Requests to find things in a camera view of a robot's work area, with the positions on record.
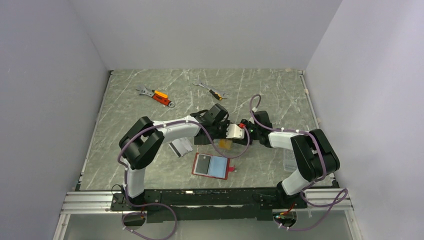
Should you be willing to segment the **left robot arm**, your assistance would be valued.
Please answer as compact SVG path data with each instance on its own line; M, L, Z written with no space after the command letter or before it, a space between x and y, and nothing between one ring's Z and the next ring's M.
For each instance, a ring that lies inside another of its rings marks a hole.
M218 103L210 109L175 120L153 121L147 116L141 117L118 143L120 152L117 161L124 166L124 204L131 210L143 205L146 168L153 162L162 144L193 138L195 145L209 145L226 137L229 124L228 111Z

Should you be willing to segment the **single black VIP card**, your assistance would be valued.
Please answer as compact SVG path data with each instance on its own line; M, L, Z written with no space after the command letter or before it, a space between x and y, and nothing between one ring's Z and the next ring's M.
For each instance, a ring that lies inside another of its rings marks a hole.
M209 171L210 162L210 155L198 154L194 167L194 173L200 175L207 175Z

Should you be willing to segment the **silver VIP card stack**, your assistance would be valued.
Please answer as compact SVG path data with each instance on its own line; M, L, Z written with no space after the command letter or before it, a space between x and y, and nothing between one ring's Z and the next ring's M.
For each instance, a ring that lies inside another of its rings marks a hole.
M175 139L168 145L178 158L193 151L193 146L187 137Z

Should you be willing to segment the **black VIP card stack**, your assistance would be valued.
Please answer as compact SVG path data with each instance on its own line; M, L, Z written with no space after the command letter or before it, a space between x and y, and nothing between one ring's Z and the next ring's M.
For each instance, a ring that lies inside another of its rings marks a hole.
M194 145L197 145L197 146L204 146L204 145L210 145L211 141L209 140L209 137L205 132L199 132L193 138L193 143Z

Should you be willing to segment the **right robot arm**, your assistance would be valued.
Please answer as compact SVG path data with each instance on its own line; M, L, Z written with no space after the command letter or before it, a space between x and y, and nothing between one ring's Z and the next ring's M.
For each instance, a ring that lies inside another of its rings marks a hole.
M340 169L340 160L321 129L301 131L273 128L266 111L250 112L252 121L243 120L249 133L243 144L252 141L267 148L291 150L294 153L297 169L289 177L280 181L275 194L276 203L287 208L295 201L295 195L318 180Z

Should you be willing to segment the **orange gold card stack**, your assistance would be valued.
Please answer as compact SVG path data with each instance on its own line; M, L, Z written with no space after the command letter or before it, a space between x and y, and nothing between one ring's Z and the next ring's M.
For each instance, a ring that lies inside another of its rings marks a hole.
M218 147L224 150L230 150L232 148L233 141L230 139L220 139L218 142Z

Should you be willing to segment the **red leather card holder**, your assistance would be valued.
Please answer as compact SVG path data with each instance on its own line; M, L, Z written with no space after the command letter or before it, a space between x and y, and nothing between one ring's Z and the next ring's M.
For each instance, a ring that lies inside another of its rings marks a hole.
M207 174L194 173L196 160L199 154L211 156ZM207 177L207 178L227 180L229 173L236 171L236 166L235 165L231 166L230 163L231 163L231 160L227 157L197 152L194 157L191 174L196 176Z

